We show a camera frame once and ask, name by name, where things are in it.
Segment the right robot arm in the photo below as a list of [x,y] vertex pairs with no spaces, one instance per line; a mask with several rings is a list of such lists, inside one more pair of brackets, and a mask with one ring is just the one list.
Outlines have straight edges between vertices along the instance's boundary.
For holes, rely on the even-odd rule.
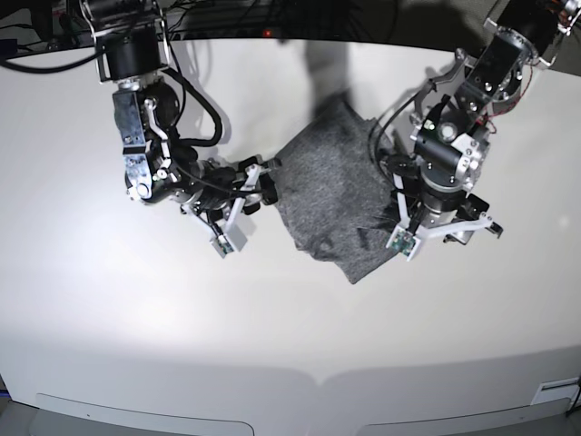
[[[215,239],[231,234],[241,214],[253,214],[279,197],[271,172],[278,159],[253,156],[236,165],[200,159],[197,151],[219,144],[222,117],[210,101],[168,62],[172,47],[166,15],[155,1],[82,1],[81,14],[94,41],[94,54],[54,67],[30,67],[6,58],[1,66],[24,74],[58,74],[91,61],[101,82],[113,82],[114,120],[123,141],[124,178],[130,197],[145,205],[179,204]],[[211,117],[209,138],[183,138],[179,96],[171,77]]]

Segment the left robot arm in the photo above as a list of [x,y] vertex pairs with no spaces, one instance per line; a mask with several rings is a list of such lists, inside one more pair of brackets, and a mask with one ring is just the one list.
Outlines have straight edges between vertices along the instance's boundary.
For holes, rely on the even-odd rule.
[[546,51],[571,35],[579,17],[577,1],[507,2],[498,18],[486,18],[492,38],[478,57],[457,50],[451,68],[402,105],[412,110],[411,150],[381,150],[387,128],[373,128],[372,161],[393,187],[399,214],[390,250],[411,256],[429,239],[466,244],[480,230],[503,233],[488,203],[472,193],[491,120],[516,108],[526,91],[525,67],[551,66]]

